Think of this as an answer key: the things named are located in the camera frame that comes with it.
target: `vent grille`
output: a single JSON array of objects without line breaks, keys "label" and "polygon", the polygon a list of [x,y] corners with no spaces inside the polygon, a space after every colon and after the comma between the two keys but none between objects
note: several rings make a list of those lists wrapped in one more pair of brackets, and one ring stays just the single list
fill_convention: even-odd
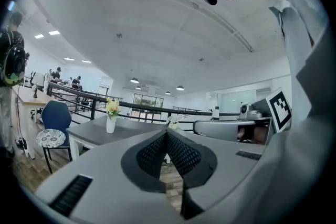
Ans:
[{"label": "vent grille", "polygon": [[248,159],[255,159],[256,161],[258,161],[261,158],[261,154],[259,153],[242,151],[242,150],[238,151],[236,155],[244,157],[244,158],[248,158]]},{"label": "vent grille", "polygon": [[92,178],[77,176],[70,185],[56,198],[50,207],[68,217],[80,198],[92,182]]}]

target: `white ceiling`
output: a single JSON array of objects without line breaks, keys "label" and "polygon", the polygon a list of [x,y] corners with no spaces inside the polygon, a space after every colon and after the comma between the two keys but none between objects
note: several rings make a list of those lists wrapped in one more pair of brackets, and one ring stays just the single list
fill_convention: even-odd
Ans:
[{"label": "white ceiling", "polygon": [[[38,42],[56,57],[81,60],[85,55],[124,87],[134,89],[129,80],[137,77],[142,86],[157,86],[157,94],[169,90],[176,95],[180,84],[188,85],[184,93],[197,91],[214,69],[229,72],[233,56],[283,46],[267,0],[218,0],[216,6],[203,0],[19,2],[26,9],[25,25],[33,25],[26,34],[42,32],[45,38]],[[69,12],[73,16],[65,19]],[[61,35],[48,35],[54,28],[46,18]],[[218,87],[213,83],[203,89]]]}]

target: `white vase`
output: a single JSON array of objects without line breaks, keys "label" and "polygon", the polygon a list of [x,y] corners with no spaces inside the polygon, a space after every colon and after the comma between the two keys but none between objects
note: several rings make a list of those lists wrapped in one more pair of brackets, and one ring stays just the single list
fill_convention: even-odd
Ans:
[{"label": "white vase", "polygon": [[169,125],[168,125],[168,127],[169,127],[170,129],[177,129],[177,123],[172,123],[172,122],[170,122]]},{"label": "white vase", "polygon": [[108,132],[109,134],[112,134],[114,132],[114,128],[115,128],[115,122],[117,121],[117,117],[110,117],[107,116],[107,120],[106,120],[106,132]]}]

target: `metal railing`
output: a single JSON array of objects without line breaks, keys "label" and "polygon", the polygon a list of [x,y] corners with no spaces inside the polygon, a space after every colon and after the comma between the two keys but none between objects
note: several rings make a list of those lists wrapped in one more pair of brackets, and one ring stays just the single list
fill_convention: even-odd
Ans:
[{"label": "metal railing", "polygon": [[[54,92],[53,89],[59,89],[62,90],[63,92]],[[99,109],[97,106],[99,106],[99,103],[103,103],[106,105],[107,100],[106,100],[106,95],[104,94],[98,94],[94,92],[88,92],[88,91],[83,91],[83,90],[78,90],[74,88],[69,88],[63,85],[59,85],[53,82],[49,82],[48,86],[48,92],[47,94],[49,96],[55,96],[59,101],[65,101],[68,102],[72,105],[68,105],[68,107],[74,107],[75,110],[70,110],[71,113],[84,117],[86,119],[94,120],[95,117],[95,112],[102,112],[102,113],[107,113],[104,110]],[[71,96],[74,97],[75,100],[68,100],[64,98],[64,96]],[[118,100],[122,100],[122,98],[119,97],[111,97],[107,96],[109,98],[115,98]],[[132,108],[132,109],[139,109],[139,110],[145,110],[150,112],[161,112],[161,113],[167,113],[168,117],[171,116],[172,114],[181,114],[181,115],[199,115],[199,116],[211,116],[212,112],[201,112],[201,111],[196,111],[196,110],[176,110],[176,109],[164,109],[164,108],[157,108],[157,107],[151,107],[151,106],[146,106],[146,105],[139,105],[139,104],[133,104],[133,103],[127,103],[120,101],[119,106],[125,107],[125,108]],[[79,113],[80,110],[85,110],[87,109],[88,111],[91,111],[90,116],[83,115]],[[220,113],[220,116],[238,116],[239,114],[237,113]],[[137,119],[137,120],[147,120],[143,117],[136,117],[136,116],[129,116],[129,115],[122,115],[119,114],[120,117],[123,118],[129,118],[129,119]],[[166,122],[166,120],[158,120],[158,119],[148,119],[149,121],[152,122]],[[179,121],[180,123],[193,123],[193,121]]]}]

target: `chair leg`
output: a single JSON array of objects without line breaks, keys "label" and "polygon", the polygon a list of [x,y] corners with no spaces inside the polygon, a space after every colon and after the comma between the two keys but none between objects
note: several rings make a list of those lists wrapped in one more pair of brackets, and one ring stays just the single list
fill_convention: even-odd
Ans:
[{"label": "chair leg", "polygon": [[70,159],[70,161],[72,162],[72,155],[71,155],[71,150],[70,150],[70,148],[68,148],[68,153],[69,153],[69,159]]},{"label": "chair leg", "polygon": [[50,160],[52,161],[53,159],[51,158],[50,151],[49,151],[48,148],[47,148],[47,151],[48,151],[48,154],[49,154],[49,158],[50,158]]},{"label": "chair leg", "polygon": [[44,153],[44,157],[46,158],[46,162],[47,162],[49,171],[50,171],[50,173],[52,174],[52,170],[51,170],[51,167],[50,167],[50,164],[49,164],[49,160],[48,160],[48,156],[47,156],[47,152],[46,152],[46,149],[45,149],[45,148],[43,148],[43,153]]}]

